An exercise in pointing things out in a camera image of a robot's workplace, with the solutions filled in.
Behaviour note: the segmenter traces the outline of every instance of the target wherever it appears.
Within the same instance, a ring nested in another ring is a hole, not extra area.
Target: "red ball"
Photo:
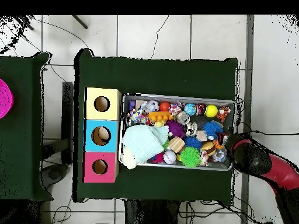
[[[170,106],[171,106],[171,104],[169,103],[169,102],[167,102],[167,101],[163,101],[163,102],[161,102],[161,104],[160,104],[160,111],[168,111],[169,110],[169,108],[170,108]]]

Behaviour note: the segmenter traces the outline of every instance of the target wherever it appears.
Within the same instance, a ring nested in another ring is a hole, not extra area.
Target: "round hole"
[[[104,96],[99,96],[98,98],[95,99],[95,102],[93,103],[95,106],[95,109],[97,111],[107,111],[110,107],[110,102],[107,97]]]
[[[111,133],[104,126],[96,127],[91,133],[91,139],[95,144],[103,146],[110,141]]]
[[[104,160],[96,160],[93,164],[92,164],[92,170],[96,173],[96,174],[104,174],[107,172],[108,169],[108,164],[107,162],[105,162]]]

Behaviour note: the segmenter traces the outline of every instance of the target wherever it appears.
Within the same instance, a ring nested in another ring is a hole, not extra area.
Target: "gray tray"
[[[235,121],[237,119],[237,105],[232,100],[213,100],[213,99],[202,99],[202,98],[189,98],[189,97],[178,97],[178,96],[164,96],[164,95],[154,95],[154,94],[138,94],[138,93],[127,93],[123,96],[122,99],[122,114],[121,123],[120,123],[120,141],[119,141],[119,161],[121,161],[121,151],[122,151],[122,138],[126,130],[126,113],[128,112],[130,100],[156,100],[158,102],[168,101],[174,103],[177,101],[184,103],[204,103],[204,104],[213,104],[217,107],[228,106],[231,109],[231,112],[227,115],[223,126],[226,133],[232,134],[235,132]],[[193,121],[194,118],[200,118],[202,123],[216,120],[216,118],[208,118],[206,116],[191,116],[190,120]],[[202,169],[202,170],[216,170],[216,171],[228,171],[232,168],[232,163],[226,158],[223,162],[209,162],[208,166],[198,166],[198,167],[186,167],[182,162],[176,161],[175,164],[153,164],[153,163],[144,163],[137,164],[137,166],[156,166],[156,167],[171,167],[175,169]]]

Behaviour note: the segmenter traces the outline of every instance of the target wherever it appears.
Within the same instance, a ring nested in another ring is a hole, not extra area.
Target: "white ball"
[[[176,161],[176,154],[174,151],[166,151],[163,155],[164,162],[167,164],[175,163]]]

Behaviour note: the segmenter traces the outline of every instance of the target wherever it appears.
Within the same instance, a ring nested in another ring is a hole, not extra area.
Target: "pink object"
[[[12,108],[13,96],[6,83],[0,79],[0,118]]]
[[[92,165],[96,160],[104,160],[107,165],[107,172],[96,174]],[[84,164],[84,183],[114,183],[116,169],[116,153],[114,152],[86,152]]]

